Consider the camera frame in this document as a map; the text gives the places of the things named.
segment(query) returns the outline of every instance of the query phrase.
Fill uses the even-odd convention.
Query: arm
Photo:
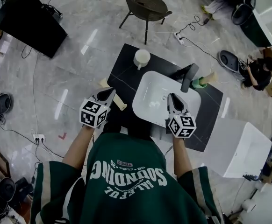
[[[62,163],[68,164],[77,169],[82,169],[93,132],[94,128],[89,126],[82,127],[64,156]]]
[[[184,140],[181,138],[173,137],[173,166],[174,174],[177,178],[180,178],[184,173],[192,170]]]
[[[257,80],[253,77],[252,73],[251,73],[251,70],[250,70],[250,67],[247,66],[247,71],[248,71],[248,74],[249,74],[249,77],[250,77],[250,80],[251,80],[251,83],[253,86],[255,85],[258,85],[258,82]]]

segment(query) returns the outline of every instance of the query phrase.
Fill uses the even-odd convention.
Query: black chair
[[[158,21],[163,19],[161,23],[163,24],[165,17],[172,14],[172,12],[169,12],[167,10],[167,6],[162,0],[126,0],[126,1],[129,7],[129,13],[122,21],[119,28],[122,28],[122,25],[130,15],[135,15],[139,19],[145,20],[146,27],[144,44],[146,44],[149,21]]]

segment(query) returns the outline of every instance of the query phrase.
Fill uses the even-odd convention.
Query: person sitting
[[[270,83],[272,75],[272,58],[258,58],[244,68],[240,67],[240,74],[244,77],[241,88],[253,86],[258,91],[263,91]]]

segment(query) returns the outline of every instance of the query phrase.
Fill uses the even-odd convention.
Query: person
[[[263,91],[272,78],[272,58],[258,58],[244,68],[240,67],[239,71],[244,77],[242,89],[253,86],[254,89]]]
[[[207,167],[192,169],[180,138],[173,138],[177,181],[152,140],[104,133],[89,152],[84,183],[93,132],[82,127],[62,162],[38,165],[30,223],[224,223]]]

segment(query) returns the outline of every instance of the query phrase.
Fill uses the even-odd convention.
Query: green jersey
[[[87,159],[86,181],[61,162],[37,169],[31,223],[223,223],[207,167],[177,181],[152,141],[101,135]]]

